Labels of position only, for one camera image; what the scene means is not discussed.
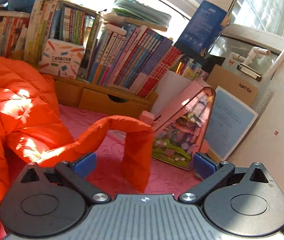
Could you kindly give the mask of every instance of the metal screw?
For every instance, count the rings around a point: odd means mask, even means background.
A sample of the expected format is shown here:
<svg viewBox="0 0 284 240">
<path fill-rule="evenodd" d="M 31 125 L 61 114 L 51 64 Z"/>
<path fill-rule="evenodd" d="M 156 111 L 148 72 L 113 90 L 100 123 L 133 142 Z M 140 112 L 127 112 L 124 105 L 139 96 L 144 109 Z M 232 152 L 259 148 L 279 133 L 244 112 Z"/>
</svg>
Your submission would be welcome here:
<svg viewBox="0 0 284 240">
<path fill-rule="evenodd" d="M 183 199 L 184 201 L 193 201 L 196 200 L 196 195 L 194 195 L 193 193 L 183 193 L 181 195 L 181 199 Z"/>
<path fill-rule="evenodd" d="M 98 202 L 103 202 L 105 200 L 107 200 L 109 198 L 108 195 L 106 195 L 105 193 L 96 193 L 94 196 L 93 196 L 93 199 L 95 201 L 98 201 Z"/>
</svg>

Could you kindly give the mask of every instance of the box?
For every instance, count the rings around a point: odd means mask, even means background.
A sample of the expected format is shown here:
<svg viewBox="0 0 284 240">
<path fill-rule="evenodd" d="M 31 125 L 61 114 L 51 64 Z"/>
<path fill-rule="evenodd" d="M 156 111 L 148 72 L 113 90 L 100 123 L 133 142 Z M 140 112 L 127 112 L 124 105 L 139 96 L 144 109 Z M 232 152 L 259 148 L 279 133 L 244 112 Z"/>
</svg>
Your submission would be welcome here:
<svg viewBox="0 0 284 240">
<path fill-rule="evenodd" d="M 48 39 L 38 71 L 75 79 L 83 55 L 83 46 L 66 41 Z"/>
</svg>

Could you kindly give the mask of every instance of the drawer handle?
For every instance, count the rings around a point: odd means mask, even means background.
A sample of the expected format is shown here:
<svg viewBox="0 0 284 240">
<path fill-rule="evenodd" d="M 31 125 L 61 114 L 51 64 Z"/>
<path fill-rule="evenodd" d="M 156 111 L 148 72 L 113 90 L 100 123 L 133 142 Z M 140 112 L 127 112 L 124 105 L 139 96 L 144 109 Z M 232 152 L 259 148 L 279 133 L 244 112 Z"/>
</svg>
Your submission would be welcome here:
<svg viewBox="0 0 284 240">
<path fill-rule="evenodd" d="M 125 103 L 125 102 L 128 102 L 128 100 L 123 99 L 123 98 L 119 98 L 119 97 L 112 96 L 112 95 L 107 95 L 107 96 L 109 97 L 109 99 L 111 99 L 115 103 Z"/>
</svg>

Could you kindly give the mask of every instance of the pink book cover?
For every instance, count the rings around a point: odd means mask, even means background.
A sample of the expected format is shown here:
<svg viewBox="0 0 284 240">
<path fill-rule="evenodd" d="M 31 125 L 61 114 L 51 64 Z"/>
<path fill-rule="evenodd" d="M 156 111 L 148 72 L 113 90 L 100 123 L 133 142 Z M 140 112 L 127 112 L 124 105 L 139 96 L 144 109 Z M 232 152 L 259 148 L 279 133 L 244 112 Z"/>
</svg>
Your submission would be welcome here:
<svg viewBox="0 0 284 240">
<path fill-rule="evenodd" d="M 152 156 L 192 169 L 192 155 L 199 151 L 212 111 L 215 91 L 201 79 L 194 80 L 155 118 Z"/>
</svg>

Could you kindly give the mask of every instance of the metal clip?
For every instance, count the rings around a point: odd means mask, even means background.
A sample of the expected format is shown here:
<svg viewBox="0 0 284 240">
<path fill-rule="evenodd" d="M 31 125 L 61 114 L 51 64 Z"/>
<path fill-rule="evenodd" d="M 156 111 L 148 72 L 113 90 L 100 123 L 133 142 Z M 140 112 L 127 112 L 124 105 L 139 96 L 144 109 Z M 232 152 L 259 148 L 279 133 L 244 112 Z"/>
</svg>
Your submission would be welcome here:
<svg viewBox="0 0 284 240">
<path fill-rule="evenodd" d="M 236 69 L 240 70 L 244 74 L 254 78 L 258 82 L 260 82 L 262 80 L 262 75 L 260 73 L 256 72 L 253 68 L 251 68 L 251 67 L 249 67 L 249 66 L 247 66 L 243 63 L 238 64 Z"/>
</svg>

